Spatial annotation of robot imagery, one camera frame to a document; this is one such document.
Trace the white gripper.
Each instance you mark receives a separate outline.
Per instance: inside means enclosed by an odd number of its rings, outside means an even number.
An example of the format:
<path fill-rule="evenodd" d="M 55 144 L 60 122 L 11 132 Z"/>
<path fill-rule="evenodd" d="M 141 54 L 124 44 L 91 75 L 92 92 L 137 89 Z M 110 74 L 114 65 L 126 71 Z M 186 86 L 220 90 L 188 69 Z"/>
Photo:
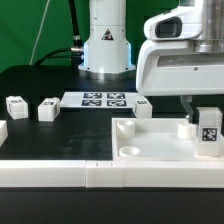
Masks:
<path fill-rule="evenodd" d="M 196 53 L 192 41 L 146 40 L 139 52 L 136 89 L 143 96 L 181 96 L 190 124 L 192 95 L 224 94 L 224 53 Z"/>

